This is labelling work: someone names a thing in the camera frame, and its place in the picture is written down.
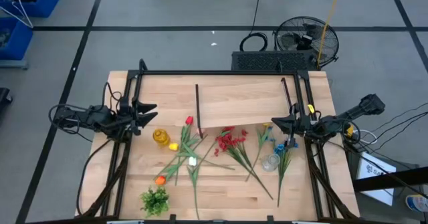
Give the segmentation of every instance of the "gray floor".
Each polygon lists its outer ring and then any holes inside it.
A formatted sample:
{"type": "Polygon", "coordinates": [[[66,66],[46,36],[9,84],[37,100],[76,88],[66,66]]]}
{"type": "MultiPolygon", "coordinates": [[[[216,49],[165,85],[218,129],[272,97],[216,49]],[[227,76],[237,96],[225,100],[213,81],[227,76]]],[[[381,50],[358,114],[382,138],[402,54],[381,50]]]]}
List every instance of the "gray floor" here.
{"type": "MultiPolygon", "coordinates": [[[[60,0],[37,26],[85,26],[95,0],[60,0]]],[[[401,0],[414,26],[428,26],[425,0],[401,0]]],[[[256,0],[101,0],[95,26],[241,26],[251,25],[256,0]]],[[[332,0],[260,0],[256,25],[276,26],[298,15],[326,19],[332,0]]],[[[394,0],[339,0],[331,25],[405,27],[394,0]]],[[[25,59],[30,68],[0,70],[0,86],[11,89],[14,103],[0,122],[0,216],[16,220],[49,129],[47,111],[57,104],[82,31],[35,31],[25,59]]],[[[144,58],[152,70],[229,70],[231,52],[248,31],[93,31],[68,104],[101,101],[112,70],[135,69],[144,58]]],[[[269,48],[273,48],[271,32],[269,48]]],[[[428,46],[428,33],[417,33],[428,46]]],[[[381,116],[358,120],[372,130],[399,112],[428,101],[428,74],[408,32],[338,32],[339,57],[325,70],[336,111],[377,93],[387,109],[381,116]]],[[[251,40],[246,49],[257,50],[251,40]]],[[[428,165],[420,119],[386,144],[381,153],[397,160],[428,165]]],[[[70,218],[90,143],[57,133],[27,221],[70,218]]]]}

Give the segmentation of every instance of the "black floor stripe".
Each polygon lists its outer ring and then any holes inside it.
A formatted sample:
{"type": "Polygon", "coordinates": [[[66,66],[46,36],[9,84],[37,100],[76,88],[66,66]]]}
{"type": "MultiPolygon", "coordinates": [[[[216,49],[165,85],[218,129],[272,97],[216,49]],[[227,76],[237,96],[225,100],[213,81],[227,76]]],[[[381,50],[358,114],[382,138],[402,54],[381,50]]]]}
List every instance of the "black floor stripe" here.
{"type": "MultiPolygon", "coordinates": [[[[88,41],[88,36],[90,33],[90,27],[94,23],[95,15],[96,15],[96,12],[98,11],[98,7],[100,6],[100,2],[101,0],[95,0],[94,6],[92,7],[89,20],[86,24],[85,32],[82,36],[82,40],[80,41],[78,50],[76,52],[76,56],[74,57],[73,64],[70,68],[70,73],[68,74],[66,84],[64,86],[64,90],[61,94],[59,104],[65,104],[67,102],[68,96],[70,95],[70,90],[72,89],[74,76],[76,75],[76,71],[78,69],[80,60],[85,50],[86,42],[88,41]]],[[[49,152],[51,150],[52,144],[54,143],[55,135],[56,135],[56,129],[51,125],[49,132],[47,134],[45,143],[43,144],[43,148],[41,150],[40,157],[35,167],[33,176],[30,180],[28,190],[25,194],[22,206],[19,210],[16,223],[25,223],[25,220],[27,219],[29,210],[31,208],[31,204],[35,196],[35,192],[37,190],[37,186],[39,185],[41,175],[43,174],[43,169],[45,168],[45,165],[46,165],[47,157],[49,156],[49,152]]]]}
{"type": "MultiPolygon", "coordinates": [[[[278,26],[255,26],[256,31],[273,31],[278,26]]],[[[410,31],[412,27],[333,27],[337,32],[341,31],[410,31]]],[[[85,31],[83,26],[39,26],[34,31],[85,31]]],[[[90,31],[249,31],[251,26],[154,26],[154,27],[131,27],[131,26],[93,26],[90,31]]],[[[428,27],[413,27],[414,31],[428,31],[428,27]]]]}
{"type": "Polygon", "coordinates": [[[406,13],[406,10],[404,9],[403,4],[401,3],[401,0],[394,0],[395,5],[397,6],[401,17],[403,18],[403,21],[406,25],[406,27],[409,28],[409,33],[410,36],[413,40],[413,43],[415,44],[416,50],[419,54],[419,57],[421,57],[421,60],[423,62],[423,65],[425,66],[425,69],[428,71],[428,57],[427,57],[427,53],[425,52],[424,47],[422,46],[421,40],[419,40],[419,37],[416,34],[416,29],[426,29],[426,27],[418,27],[418,28],[414,28],[412,26],[412,23],[410,22],[409,16],[406,13]]]}

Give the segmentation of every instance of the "black metal frame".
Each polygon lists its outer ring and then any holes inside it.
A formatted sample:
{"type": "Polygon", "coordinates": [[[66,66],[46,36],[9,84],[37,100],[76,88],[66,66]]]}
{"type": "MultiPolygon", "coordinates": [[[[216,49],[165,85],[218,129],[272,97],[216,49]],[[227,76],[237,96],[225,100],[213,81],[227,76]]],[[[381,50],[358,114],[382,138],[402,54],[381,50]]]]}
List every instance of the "black metal frame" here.
{"type": "MultiPolygon", "coordinates": [[[[163,71],[163,70],[147,70],[144,69],[143,72],[140,70],[129,70],[126,80],[126,89],[124,91],[125,96],[129,97],[129,86],[133,79],[135,79],[136,76],[140,75],[141,77],[143,75],[270,75],[270,76],[292,76],[294,78],[294,83],[296,87],[296,93],[297,93],[297,99],[298,99],[298,108],[299,113],[301,115],[305,114],[304,109],[304,101],[303,101],[303,95],[302,95],[302,89],[300,80],[302,79],[305,85],[306,89],[306,95],[308,99],[308,103],[314,106],[314,99],[312,96],[312,90],[310,87],[310,80],[308,72],[306,71],[298,71],[298,72],[273,72],[273,71],[163,71]]],[[[141,85],[141,78],[137,78],[137,85],[139,84],[139,87],[141,85]]],[[[139,92],[140,88],[136,87],[135,93],[139,92]]],[[[199,89],[196,85],[196,93],[197,93],[197,99],[199,99],[199,89]]],[[[316,115],[311,114],[311,119],[316,120],[316,115]]],[[[80,217],[76,219],[66,219],[66,220],[59,220],[59,221],[44,221],[40,223],[105,223],[106,221],[117,221],[119,220],[120,215],[120,208],[121,208],[121,202],[122,202],[122,196],[124,191],[124,182],[126,178],[126,169],[128,166],[128,159],[129,159],[129,153],[130,153],[130,147],[131,147],[131,139],[132,135],[129,136],[128,141],[125,141],[125,147],[124,147],[124,154],[122,156],[122,160],[120,162],[119,167],[116,169],[116,163],[118,161],[119,157],[119,149],[121,143],[115,142],[114,148],[112,151],[112,158],[110,160],[110,166],[108,170],[108,183],[109,186],[107,186],[100,196],[97,198],[97,200],[102,200],[102,206],[101,206],[101,212],[99,217],[94,217],[95,213],[97,212],[97,209],[93,210],[91,214],[93,214],[91,217],[85,216],[80,217]],[[116,195],[116,202],[114,205],[114,212],[113,215],[107,215],[108,213],[108,205],[110,202],[110,191],[115,185],[115,182],[119,180],[118,189],[117,189],[117,195],[116,195]]],[[[330,187],[330,183],[328,180],[328,171],[326,166],[326,159],[324,156],[324,152],[322,150],[321,146],[317,146],[317,151],[320,152],[318,154],[318,159],[320,163],[320,169],[317,167],[314,155],[312,152],[312,141],[305,138],[305,150],[306,150],[306,156],[308,159],[308,168],[310,169],[310,178],[312,183],[312,192],[314,195],[314,206],[316,209],[316,214],[318,221],[323,222],[329,222],[329,223],[377,223],[374,221],[364,221],[362,219],[359,219],[355,215],[353,215],[346,206],[342,203],[342,201],[339,199],[337,194],[334,192],[334,190],[330,187]],[[329,217],[325,217],[322,212],[322,204],[321,204],[321,198],[320,198],[320,190],[318,188],[318,182],[324,187],[324,190],[326,192],[326,200],[327,200],[327,208],[329,212],[329,217]],[[337,219],[336,218],[336,209],[337,208],[340,212],[340,214],[344,217],[344,219],[337,219]]],[[[175,219],[175,215],[171,215],[169,220],[144,220],[144,223],[164,223],[164,224],[175,224],[175,223],[194,223],[194,224],[201,224],[206,223],[207,221],[177,221],[175,219]]],[[[254,223],[254,224],[274,224],[274,223],[283,223],[288,224],[292,223],[291,221],[274,221],[272,216],[267,216],[267,221],[226,221],[226,220],[212,220],[213,223],[215,222],[228,222],[228,223],[234,223],[234,224],[244,224],[244,223],[254,223]]]]}

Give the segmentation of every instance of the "red tulip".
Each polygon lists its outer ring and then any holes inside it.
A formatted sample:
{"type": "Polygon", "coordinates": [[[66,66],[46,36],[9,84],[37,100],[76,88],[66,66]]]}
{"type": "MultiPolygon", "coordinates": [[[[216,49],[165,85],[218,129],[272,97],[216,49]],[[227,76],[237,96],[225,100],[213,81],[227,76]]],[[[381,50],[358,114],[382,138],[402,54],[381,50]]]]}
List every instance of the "red tulip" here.
{"type": "Polygon", "coordinates": [[[193,123],[193,116],[189,116],[186,119],[186,124],[192,124],[193,123]]]}

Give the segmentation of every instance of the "blue container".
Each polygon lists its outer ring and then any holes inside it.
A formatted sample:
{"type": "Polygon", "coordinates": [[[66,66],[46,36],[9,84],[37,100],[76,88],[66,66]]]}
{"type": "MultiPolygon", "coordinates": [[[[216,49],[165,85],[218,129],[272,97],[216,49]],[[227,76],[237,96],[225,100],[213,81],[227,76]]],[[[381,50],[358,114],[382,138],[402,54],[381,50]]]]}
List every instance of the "blue container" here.
{"type": "Polygon", "coordinates": [[[33,37],[32,30],[14,17],[0,18],[0,31],[8,30],[9,41],[0,47],[0,60],[22,60],[33,37]]]}
{"type": "MultiPolygon", "coordinates": [[[[22,3],[29,17],[49,17],[59,0],[37,0],[35,3],[22,3]]],[[[21,9],[19,2],[13,4],[21,9]]],[[[0,0],[0,6],[15,15],[22,15],[10,1],[0,0]]]]}

